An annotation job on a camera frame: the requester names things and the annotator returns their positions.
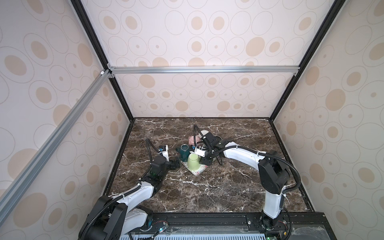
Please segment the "light green mug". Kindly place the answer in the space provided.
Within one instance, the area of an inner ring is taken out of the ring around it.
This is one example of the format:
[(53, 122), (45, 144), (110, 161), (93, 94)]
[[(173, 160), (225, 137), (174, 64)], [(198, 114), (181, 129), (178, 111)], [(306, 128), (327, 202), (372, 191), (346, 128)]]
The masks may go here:
[(196, 154), (190, 154), (187, 161), (187, 167), (192, 172), (197, 172), (201, 167), (200, 164), (201, 157)]

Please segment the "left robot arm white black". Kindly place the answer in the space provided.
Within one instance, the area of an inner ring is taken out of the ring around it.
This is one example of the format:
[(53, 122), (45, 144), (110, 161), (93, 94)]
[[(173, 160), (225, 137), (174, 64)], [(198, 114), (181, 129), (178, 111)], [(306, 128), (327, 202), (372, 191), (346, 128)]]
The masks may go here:
[(141, 202), (153, 197), (162, 187), (168, 171), (180, 168), (179, 157), (168, 160), (158, 155), (137, 185), (117, 196), (101, 196), (88, 214), (80, 240), (118, 240), (131, 230), (152, 225), (153, 212)]

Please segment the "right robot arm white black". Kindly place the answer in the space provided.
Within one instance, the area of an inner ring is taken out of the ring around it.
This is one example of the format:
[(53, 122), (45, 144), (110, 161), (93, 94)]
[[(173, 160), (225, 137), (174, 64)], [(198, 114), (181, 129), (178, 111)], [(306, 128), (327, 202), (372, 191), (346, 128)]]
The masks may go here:
[(259, 172), (261, 184), (266, 191), (261, 220), (264, 228), (274, 228), (281, 220), (286, 193), (301, 186), (301, 176), (297, 169), (276, 153), (243, 147), (210, 132), (199, 132), (199, 136), (199, 141), (194, 137), (194, 153), (201, 157), (201, 164), (210, 166), (214, 159), (225, 157), (244, 163)]

